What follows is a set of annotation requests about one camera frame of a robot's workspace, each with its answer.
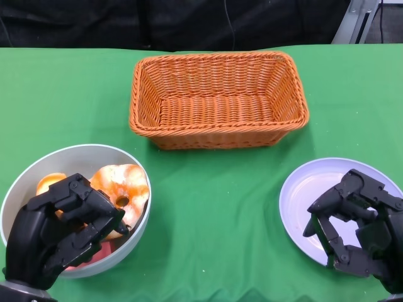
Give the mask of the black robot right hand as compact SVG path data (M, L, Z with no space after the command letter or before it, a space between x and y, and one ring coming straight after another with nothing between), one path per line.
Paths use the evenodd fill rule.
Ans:
M390 294L402 293L402 198L384 184L349 170L335 186L308 208L303 235L317 235L327 255L327 267L354 276L373 276ZM355 221L358 247L346 245L331 217Z

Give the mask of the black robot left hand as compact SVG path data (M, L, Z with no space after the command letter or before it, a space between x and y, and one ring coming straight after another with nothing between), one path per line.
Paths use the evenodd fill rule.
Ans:
M66 268L100 251L112 231L128 234L124 214L81 174L50 185L16 215L6 247L6 280L51 288Z

